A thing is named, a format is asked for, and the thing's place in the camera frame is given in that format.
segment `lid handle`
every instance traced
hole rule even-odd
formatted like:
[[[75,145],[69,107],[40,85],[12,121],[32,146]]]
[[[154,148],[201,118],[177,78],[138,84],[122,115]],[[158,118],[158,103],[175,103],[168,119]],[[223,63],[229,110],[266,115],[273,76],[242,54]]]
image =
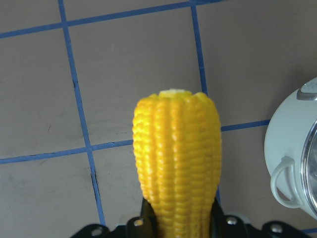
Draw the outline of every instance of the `lid handle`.
[[[273,193],[273,196],[275,197],[275,199],[283,206],[289,207],[289,208],[300,208],[302,206],[302,203],[301,203],[301,200],[299,198],[295,183],[293,183],[292,186],[290,186],[290,188],[292,188],[293,197],[289,201],[284,200],[283,198],[280,197],[280,195],[278,194],[278,191],[277,191],[277,186],[276,186],[278,177],[287,168],[290,168],[288,170],[290,173],[288,177],[290,179],[293,179],[293,181],[295,182],[294,165],[295,165],[295,162],[293,159],[291,159],[287,156],[282,158],[281,163],[275,168],[275,170],[273,171],[273,173],[271,175],[271,190],[272,190],[272,193]]]

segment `screw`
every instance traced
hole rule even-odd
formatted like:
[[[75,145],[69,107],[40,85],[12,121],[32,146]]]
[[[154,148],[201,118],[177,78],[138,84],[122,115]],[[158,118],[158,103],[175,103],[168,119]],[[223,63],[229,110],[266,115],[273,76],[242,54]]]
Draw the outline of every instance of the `screw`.
[[[238,223],[238,220],[235,217],[227,217],[226,223],[229,225],[236,225]]]
[[[280,224],[272,224],[270,228],[271,228],[271,231],[273,231],[274,233],[283,232],[283,227]]]
[[[135,220],[133,224],[135,227],[139,227],[139,226],[143,225],[143,219]]]
[[[102,227],[97,227],[91,231],[92,237],[100,236],[103,233],[104,229]]]

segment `grid square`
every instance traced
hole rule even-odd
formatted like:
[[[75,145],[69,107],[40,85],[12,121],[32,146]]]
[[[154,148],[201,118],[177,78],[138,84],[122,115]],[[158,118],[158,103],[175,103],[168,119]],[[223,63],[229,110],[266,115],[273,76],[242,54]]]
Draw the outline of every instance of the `grid square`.
[[[0,237],[67,238],[99,223],[86,154],[0,165]]]
[[[60,22],[58,2],[10,0],[0,3],[0,33]]]
[[[0,39],[0,158],[84,147],[61,29]]]
[[[221,206],[225,213],[245,215],[257,229],[273,220],[299,230],[315,228],[316,220],[306,212],[286,208],[273,197],[263,149],[266,128],[222,133]]]
[[[107,227],[140,215],[142,192],[132,146],[94,151],[96,176]]]
[[[70,27],[91,144],[132,138],[133,110],[160,90],[201,91],[189,8]]]
[[[317,75],[316,8],[296,0],[197,7],[208,91],[223,125],[271,118]]]
[[[67,19],[74,20],[178,2],[182,0],[65,0],[64,5]]]

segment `yellow corn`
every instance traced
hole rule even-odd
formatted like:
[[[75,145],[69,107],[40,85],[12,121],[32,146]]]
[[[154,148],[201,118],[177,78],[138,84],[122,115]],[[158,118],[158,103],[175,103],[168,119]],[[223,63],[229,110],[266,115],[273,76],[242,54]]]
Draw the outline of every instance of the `yellow corn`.
[[[133,147],[160,238],[209,238],[221,171],[220,122],[204,93],[161,91],[139,101]]]

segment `cooking pot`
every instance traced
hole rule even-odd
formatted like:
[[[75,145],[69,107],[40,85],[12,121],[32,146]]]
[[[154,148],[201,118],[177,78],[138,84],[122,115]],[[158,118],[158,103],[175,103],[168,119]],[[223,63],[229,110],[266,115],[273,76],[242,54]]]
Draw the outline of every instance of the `cooking pot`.
[[[317,77],[278,107],[266,131],[264,155],[275,199],[317,219]]]

